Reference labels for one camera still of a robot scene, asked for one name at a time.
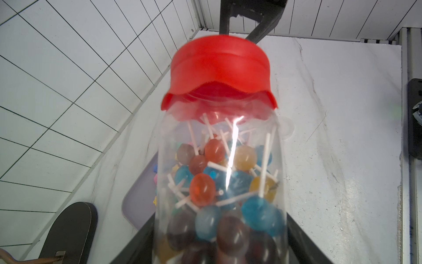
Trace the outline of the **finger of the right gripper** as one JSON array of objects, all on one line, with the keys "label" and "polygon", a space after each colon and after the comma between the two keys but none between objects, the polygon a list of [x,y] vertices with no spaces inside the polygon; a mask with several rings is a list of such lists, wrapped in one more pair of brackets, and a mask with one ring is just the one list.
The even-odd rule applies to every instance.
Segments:
[{"label": "finger of the right gripper", "polygon": [[228,35],[230,27],[230,13],[221,13],[219,22],[219,34]]},{"label": "finger of the right gripper", "polygon": [[247,14],[246,17],[258,25],[249,33],[246,40],[257,44],[279,24],[283,11]]}]

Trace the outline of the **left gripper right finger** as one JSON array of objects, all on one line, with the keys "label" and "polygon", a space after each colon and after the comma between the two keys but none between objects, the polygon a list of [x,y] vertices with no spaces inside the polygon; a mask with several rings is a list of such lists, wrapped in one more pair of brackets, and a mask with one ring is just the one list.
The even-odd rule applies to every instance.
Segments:
[{"label": "left gripper right finger", "polygon": [[289,214],[287,234],[289,264],[333,264]]}]

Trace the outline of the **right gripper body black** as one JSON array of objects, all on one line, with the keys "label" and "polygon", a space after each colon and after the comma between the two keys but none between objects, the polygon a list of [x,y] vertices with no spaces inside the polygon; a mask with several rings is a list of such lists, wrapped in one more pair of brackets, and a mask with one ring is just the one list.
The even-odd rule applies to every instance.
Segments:
[{"label": "right gripper body black", "polygon": [[239,1],[228,0],[220,2],[220,17],[231,18],[238,15],[248,18],[274,18],[282,13],[287,5],[287,0],[281,1]]}]

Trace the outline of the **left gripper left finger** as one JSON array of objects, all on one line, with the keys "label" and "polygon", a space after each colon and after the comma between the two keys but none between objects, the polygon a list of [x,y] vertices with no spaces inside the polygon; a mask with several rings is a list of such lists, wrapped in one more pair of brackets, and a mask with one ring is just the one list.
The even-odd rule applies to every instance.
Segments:
[{"label": "left gripper left finger", "polygon": [[111,264],[152,264],[155,214],[142,226]]}]

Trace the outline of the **red lid candy jar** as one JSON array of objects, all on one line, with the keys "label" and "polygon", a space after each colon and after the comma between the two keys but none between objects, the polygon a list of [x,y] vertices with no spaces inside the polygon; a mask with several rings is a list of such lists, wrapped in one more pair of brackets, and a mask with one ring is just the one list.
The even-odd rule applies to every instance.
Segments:
[{"label": "red lid candy jar", "polygon": [[286,264],[281,126],[270,63],[235,36],[178,50],[162,99],[156,264]]}]

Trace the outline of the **clear jar lid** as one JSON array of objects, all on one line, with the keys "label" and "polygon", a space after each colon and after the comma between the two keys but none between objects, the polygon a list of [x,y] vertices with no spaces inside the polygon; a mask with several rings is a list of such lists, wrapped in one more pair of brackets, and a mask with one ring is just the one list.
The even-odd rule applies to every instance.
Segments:
[{"label": "clear jar lid", "polygon": [[288,117],[279,117],[279,123],[280,123],[280,136],[282,138],[282,140],[287,140],[289,139],[295,130],[295,125],[294,122],[288,118]]}]

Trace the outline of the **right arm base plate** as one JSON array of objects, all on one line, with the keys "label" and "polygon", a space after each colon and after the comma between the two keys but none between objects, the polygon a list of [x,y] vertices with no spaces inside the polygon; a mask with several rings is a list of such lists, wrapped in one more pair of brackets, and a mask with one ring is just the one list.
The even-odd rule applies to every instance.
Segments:
[{"label": "right arm base plate", "polygon": [[414,78],[407,85],[408,151],[422,159],[422,80]]}]

